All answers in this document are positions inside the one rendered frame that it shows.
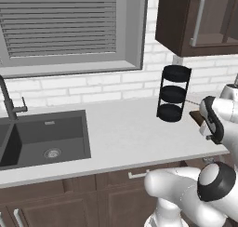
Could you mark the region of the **dark brown wall cupboard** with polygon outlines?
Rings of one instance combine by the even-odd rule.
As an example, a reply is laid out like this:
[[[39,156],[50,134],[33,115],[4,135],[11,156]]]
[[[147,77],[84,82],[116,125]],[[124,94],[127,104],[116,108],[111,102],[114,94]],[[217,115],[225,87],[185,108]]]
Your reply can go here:
[[[185,10],[184,0],[159,0],[155,39],[178,56]]]

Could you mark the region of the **brown sink front panel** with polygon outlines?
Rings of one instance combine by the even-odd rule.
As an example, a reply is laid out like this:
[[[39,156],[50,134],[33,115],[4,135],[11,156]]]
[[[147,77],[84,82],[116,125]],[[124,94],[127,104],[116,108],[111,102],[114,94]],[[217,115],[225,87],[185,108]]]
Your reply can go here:
[[[63,193],[64,189],[61,180],[27,184],[0,189],[0,203],[25,201]]]

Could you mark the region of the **grey window frame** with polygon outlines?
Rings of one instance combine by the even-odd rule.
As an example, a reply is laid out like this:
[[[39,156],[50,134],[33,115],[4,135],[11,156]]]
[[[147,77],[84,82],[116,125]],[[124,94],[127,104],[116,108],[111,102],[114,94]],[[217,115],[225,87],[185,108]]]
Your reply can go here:
[[[147,0],[116,0],[116,50],[11,58],[0,27],[0,75],[9,78],[105,73],[142,68]]]

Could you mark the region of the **dark grey tap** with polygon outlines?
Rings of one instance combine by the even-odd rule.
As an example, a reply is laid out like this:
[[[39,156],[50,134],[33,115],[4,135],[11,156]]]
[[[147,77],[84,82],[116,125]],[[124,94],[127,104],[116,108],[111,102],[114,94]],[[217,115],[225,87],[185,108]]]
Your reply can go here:
[[[2,75],[0,75],[0,88],[4,97],[4,104],[7,110],[8,118],[10,120],[17,120],[17,113],[25,113],[28,111],[24,98],[22,99],[23,105],[21,107],[15,107],[12,99],[9,97],[7,86]]]

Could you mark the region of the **grey window blinds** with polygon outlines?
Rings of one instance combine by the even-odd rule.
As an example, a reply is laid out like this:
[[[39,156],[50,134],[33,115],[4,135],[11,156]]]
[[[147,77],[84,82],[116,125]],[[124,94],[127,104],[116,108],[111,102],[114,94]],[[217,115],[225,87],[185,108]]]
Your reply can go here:
[[[116,0],[0,0],[11,58],[112,53]]]

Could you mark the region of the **brown drawer front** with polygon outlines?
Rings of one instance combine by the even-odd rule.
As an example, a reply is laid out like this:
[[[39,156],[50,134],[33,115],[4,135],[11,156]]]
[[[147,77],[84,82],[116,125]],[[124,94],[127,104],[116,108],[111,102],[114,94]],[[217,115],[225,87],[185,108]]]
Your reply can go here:
[[[185,166],[187,166],[185,161],[178,161],[178,162],[172,162],[172,163],[166,163],[166,164],[160,164],[160,165],[154,165],[154,166],[135,167],[130,169],[123,169],[123,170],[97,174],[96,175],[97,189],[103,190],[103,189],[111,188],[114,186],[128,185],[131,183],[144,181],[145,177],[132,179],[132,180],[129,179],[127,174],[128,172],[132,172],[133,174],[139,174],[139,173],[144,173],[146,169],[153,171],[155,169],[161,169],[161,168],[185,167]]]

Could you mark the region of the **dark grey sink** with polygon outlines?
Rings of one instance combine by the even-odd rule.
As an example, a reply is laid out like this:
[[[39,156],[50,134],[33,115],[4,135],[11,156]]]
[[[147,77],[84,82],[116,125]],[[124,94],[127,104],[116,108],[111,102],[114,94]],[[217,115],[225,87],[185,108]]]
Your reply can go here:
[[[90,157],[85,110],[0,118],[0,170]]]

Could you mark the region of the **brown cutting board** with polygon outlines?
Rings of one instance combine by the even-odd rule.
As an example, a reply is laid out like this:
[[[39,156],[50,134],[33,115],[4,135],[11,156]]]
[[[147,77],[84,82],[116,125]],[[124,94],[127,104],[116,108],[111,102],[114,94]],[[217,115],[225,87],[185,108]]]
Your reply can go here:
[[[199,127],[205,121],[204,118],[200,115],[199,111],[190,111],[190,116]]]

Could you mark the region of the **glass cupboard door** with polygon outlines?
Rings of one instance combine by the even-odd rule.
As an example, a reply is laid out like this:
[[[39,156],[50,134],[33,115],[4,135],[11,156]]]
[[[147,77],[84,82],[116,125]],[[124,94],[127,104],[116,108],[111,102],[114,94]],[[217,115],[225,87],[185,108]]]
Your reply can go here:
[[[184,0],[181,57],[238,54],[238,0],[205,0],[196,47],[190,45],[200,0]]]

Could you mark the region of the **brown base cupboard door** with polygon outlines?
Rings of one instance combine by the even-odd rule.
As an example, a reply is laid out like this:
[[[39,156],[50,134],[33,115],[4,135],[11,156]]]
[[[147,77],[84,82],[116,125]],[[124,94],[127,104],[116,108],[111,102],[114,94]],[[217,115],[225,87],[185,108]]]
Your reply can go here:
[[[107,201],[105,227],[144,227],[156,206],[156,199],[141,187],[112,189]]]
[[[60,194],[38,200],[7,204],[14,217],[15,208],[20,210],[24,227],[99,227],[97,194]]]

